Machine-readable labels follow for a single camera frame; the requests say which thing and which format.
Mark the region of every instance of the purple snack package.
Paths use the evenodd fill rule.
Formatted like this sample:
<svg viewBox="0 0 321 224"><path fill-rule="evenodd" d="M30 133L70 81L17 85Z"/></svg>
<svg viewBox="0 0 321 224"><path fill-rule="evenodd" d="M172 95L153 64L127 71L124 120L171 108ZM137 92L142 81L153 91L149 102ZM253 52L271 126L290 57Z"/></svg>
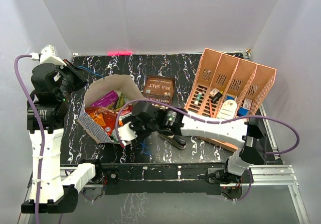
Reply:
<svg viewBox="0 0 321 224"><path fill-rule="evenodd" d="M115 110L118 101L118 94L115 91L110 91L103 98L94 102L92 107L105 107L107 109Z"/></svg>

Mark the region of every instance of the cable connector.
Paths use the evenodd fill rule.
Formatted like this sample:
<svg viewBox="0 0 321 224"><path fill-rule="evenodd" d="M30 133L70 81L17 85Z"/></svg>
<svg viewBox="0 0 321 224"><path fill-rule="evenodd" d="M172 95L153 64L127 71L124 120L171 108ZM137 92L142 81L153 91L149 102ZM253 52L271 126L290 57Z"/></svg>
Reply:
<svg viewBox="0 0 321 224"><path fill-rule="evenodd" d="M30 55L31 55L31 60L34 60L34 61L40 60L39 53L32 52L32 53L30 53Z"/></svg>

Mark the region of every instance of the marble tabletop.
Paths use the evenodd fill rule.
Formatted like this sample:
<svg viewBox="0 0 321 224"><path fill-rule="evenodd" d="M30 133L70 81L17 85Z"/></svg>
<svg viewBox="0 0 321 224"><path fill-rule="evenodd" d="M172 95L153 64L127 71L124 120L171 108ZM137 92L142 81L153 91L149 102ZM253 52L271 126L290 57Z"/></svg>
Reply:
<svg viewBox="0 0 321 224"><path fill-rule="evenodd" d="M201 54L79 56L73 64L108 76L128 74L143 90L149 75L171 76L176 79L173 106L184 107L193 85ZM97 78L89 74L89 83ZM196 163L225 162L232 155L225 149L196 137L185 137L187 147L178 150L156 133L146 138L144 145L122 148L118 144L97 144L77 123L84 90L68 99L69 111L61 145L61 164L77 164L84 158L98 158L104 163Z"/></svg>

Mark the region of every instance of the white wall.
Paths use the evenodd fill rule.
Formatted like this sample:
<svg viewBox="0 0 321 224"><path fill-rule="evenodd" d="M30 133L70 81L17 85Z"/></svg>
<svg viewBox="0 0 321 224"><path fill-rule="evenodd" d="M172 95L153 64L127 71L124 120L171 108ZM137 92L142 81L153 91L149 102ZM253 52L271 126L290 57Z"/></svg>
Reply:
<svg viewBox="0 0 321 224"><path fill-rule="evenodd" d="M252 48L277 0L44 0L73 53Z"/></svg>
<svg viewBox="0 0 321 224"><path fill-rule="evenodd" d="M16 223L32 171L32 148L27 131L27 100L14 73L17 55L57 47L59 56L71 52L42 0L0 0L0 223ZM30 60L19 64L32 90Z"/></svg>
<svg viewBox="0 0 321 224"><path fill-rule="evenodd" d="M279 0L252 50L252 60L277 68L276 81L266 98L271 116L291 123L301 143L282 157L292 164L311 223L320 223L321 198L321 0ZM293 134L273 125L284 150Z"/></svg>

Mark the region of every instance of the gray floor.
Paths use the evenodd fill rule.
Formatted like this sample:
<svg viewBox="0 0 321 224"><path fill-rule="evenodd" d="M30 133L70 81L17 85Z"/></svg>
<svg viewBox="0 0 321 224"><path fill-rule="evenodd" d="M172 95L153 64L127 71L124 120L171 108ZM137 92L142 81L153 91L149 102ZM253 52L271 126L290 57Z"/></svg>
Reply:
<svg viewBox="0 0 321 224"><path fill-rule="evenodd" d="M299 223L287 186L253 186L236 204L205 194L122 194L94 205L80 196L77 209L62 223ZM58 223L58 214L42 214L41 223ZM29 224L34 224L34 216Z"/></svg>

